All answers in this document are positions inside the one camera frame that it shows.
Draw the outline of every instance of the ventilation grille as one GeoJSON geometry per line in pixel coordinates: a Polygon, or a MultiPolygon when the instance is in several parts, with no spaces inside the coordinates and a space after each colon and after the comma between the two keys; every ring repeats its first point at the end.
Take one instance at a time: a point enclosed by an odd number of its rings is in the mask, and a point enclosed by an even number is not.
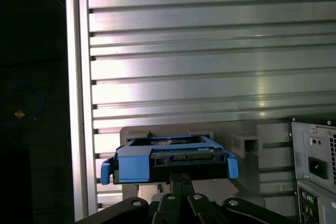
{"type": "Polygon", "coordinates": [[[333,135],[333,138],[330,138],[330,150],[331,150],[331,162],[332,162],[332,173],[334,176],[334,185],[336,185],[336,134],[333,135]]]}

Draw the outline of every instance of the screw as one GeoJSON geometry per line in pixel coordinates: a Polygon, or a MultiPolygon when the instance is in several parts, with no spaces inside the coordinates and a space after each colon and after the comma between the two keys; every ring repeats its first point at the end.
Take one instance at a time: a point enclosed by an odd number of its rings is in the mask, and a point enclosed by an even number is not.
{"type": "Polygon", "coordinates": [[[132,204],[133,204],[134,206],[139,206],[139,205],[141,205],[141,202],[140,202],[140,201],[134,201],[132,204]]]}
{"type": "Polygon", "coordinates": [[[236,200],[230,200],[230,201],[229,201],[229,204],[230,204],[231,206],[234,206],[234,207],[239,205],[238,201],[236,201],[236,200]]]}
{"type": "Polygon", "coordinates": [[[194,197],[193,197],[194,199],[201,199],[202,198],[202,196],[201,195],[199,195],[199,194],[196,194],[196,195],[194,195],[194,197]]]}

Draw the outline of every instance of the ribbed metal wall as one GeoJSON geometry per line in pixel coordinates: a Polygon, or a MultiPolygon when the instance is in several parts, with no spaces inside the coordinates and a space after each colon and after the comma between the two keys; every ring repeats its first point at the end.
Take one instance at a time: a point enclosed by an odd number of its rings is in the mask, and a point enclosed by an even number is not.
{"type": "Polygon", "coordinates": [[[80,0],[80,11],[89,213],[97,192],[103,205],[120,198],[94,173],[124,126],[336,110],[335,0],[80,0]]]}

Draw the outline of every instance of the small orange object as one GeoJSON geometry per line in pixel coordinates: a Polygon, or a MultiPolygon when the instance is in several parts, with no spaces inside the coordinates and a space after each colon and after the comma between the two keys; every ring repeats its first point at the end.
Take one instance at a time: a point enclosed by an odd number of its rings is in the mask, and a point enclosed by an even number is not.
{"type": "Polygon", "coordinates": [[[14,115],[16,116],[17,119],[21,119],[25,116],[25,113],[23,113],[22,110],[18,110],[14,113],[14,115]]]}

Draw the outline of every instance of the vertical metal post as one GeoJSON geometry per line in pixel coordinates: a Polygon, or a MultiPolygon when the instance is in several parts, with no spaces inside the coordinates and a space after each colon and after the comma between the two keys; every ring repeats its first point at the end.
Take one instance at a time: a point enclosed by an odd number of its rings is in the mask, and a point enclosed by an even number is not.
{"type": "Polygon", "coordinates": [[[76,221],[88,215],[78,1],[66,0],[72,180],[76,221]]]}
{"type": "Polygon", "coordinates": [[[82,91],[85,131],[86,175],[88,188],[89,215],[98,211],[96,160],[93,144],[93,115],[91,92],[91,60],[89,44],[89,9],[88,0],[79,0],[79,20],[81,38],[81,63],[82,63],[82,91]]]}

